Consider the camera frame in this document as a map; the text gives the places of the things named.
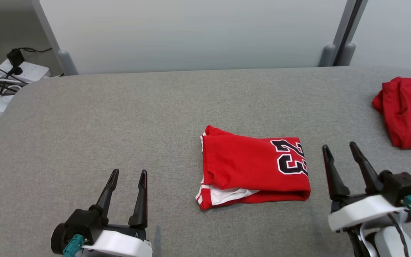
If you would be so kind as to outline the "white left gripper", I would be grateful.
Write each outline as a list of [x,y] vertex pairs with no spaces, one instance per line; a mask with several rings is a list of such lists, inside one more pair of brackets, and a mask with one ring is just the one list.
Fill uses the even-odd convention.
[[[116,189],[119,169],[111,173],[97,205],[102,209],[102,215],[107,215],[110,207],[112,193]],[[133,215],[129,218],[128,225],[110,225],[104,229],[92,245],[84,245],[81,250],[82,257],[151,257],[153,249],[147,240],[147,171],[142,170],[138,182],[138,196]]]

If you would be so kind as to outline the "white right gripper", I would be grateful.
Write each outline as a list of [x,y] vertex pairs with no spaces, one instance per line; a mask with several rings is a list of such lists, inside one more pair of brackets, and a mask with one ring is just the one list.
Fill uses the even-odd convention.
[[[379,181],[378,174],[372,167],[368,159],[364,156],[355,142],[350,142],[355,162],[359,165],[364,183],[366,194],[380,193],[383,184]],[[333,155],[328,145],[322,146],[325,172],[328,183],[330,200],[339,201],[350,195],[350,190],[341,180],[340,175],[334,164]],[[331,231],[339,231],[356,226],[361,223],[373,221],[386,216],[387,214],[403,211],[404,206],[396,207],[387,201],[382,195],[374,195],[359,200],[356,203],[347,205],[338,211],[328,215],[328,223]]]

